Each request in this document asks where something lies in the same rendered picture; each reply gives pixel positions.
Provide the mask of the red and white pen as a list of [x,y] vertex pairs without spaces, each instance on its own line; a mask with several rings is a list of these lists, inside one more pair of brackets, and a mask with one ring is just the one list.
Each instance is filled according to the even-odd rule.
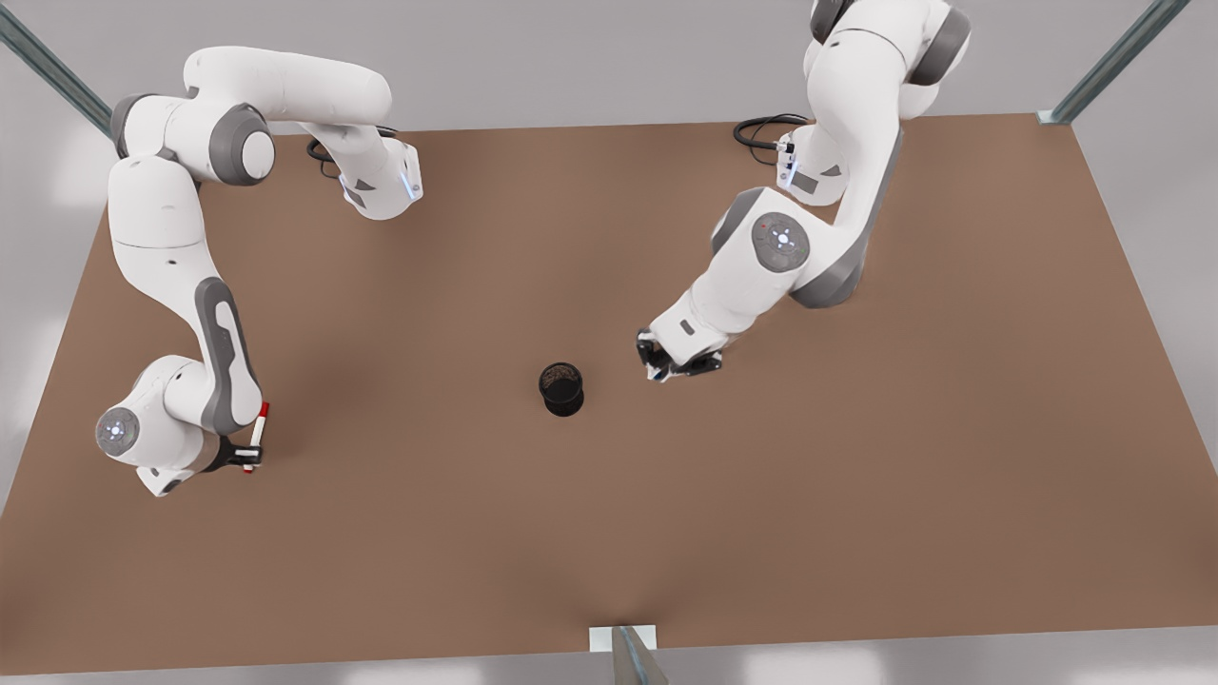
[[256,468],[262,464],[262,438],[266,431],[266,417],[268,417],[269,403],[263,401],[261,403],[261,410],[253,424],[253,430],[251,438],[248,438],[248,447],[246,451],[246,463],[244,464],[244,472],[252,474]]

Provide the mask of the black mesh pen holder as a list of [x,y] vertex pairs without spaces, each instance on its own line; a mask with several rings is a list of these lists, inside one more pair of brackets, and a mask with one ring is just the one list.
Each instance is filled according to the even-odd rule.
[[571,417],[583,407],[582,374],[569,362],[547,364],[540,373],[544,408],[558,417]]

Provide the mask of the silver frame post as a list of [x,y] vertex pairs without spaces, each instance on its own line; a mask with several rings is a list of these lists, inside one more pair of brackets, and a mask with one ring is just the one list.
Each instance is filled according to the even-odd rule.
[[1152,0],[1149,9],[1123,30],[1112,48],[1067,91],[1060,104],[1035,112],[1040,126],[1071,126],[1190,2],[1191,0]]
[[671,685],[657,661],[657,625],[591,626],[590,651],[611,655],[613,685]]
[[105,104],[104,99],[74,73],[74,69],[69,69],[56,52],[2,4],[0,4],[0,41],[106,138],[113,138],[110,133],[112,108],[108,104]]

